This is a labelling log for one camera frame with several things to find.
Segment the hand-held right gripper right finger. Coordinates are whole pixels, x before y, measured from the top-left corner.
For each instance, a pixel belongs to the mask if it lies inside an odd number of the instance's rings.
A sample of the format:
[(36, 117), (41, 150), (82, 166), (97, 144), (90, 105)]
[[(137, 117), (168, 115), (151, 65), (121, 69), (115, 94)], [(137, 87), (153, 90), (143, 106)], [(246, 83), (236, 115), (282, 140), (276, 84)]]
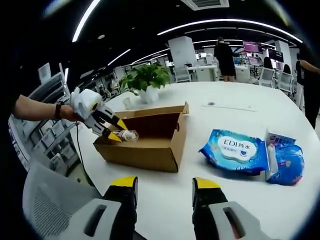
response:
[(197, 240), (264, 240), (260, 221), (235, 201), (228, 201), (214, 181), (192, 179), (192, 223)]

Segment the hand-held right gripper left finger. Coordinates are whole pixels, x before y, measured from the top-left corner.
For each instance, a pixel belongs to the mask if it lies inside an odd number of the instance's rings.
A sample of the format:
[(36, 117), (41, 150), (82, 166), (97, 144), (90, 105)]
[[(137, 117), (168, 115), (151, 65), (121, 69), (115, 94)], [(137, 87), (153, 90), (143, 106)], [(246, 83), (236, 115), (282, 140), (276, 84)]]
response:
[(137, 222), (138, 178), (118, 178), (100, 195), (95, 187), (68, 197), (70, 219), (60, 240), (133, 240)]

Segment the person's left hand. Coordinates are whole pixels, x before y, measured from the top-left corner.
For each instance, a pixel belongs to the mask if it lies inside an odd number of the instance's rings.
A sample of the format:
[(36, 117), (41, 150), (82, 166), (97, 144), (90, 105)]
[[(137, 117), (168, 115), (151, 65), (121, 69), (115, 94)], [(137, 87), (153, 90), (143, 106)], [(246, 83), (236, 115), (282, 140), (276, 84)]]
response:
[(70, 122), (76, 122), (78, 120), (73, 108), (69, 105), (62, 105), (60, 107), (59, 116), (61, 119), (66, 119)]

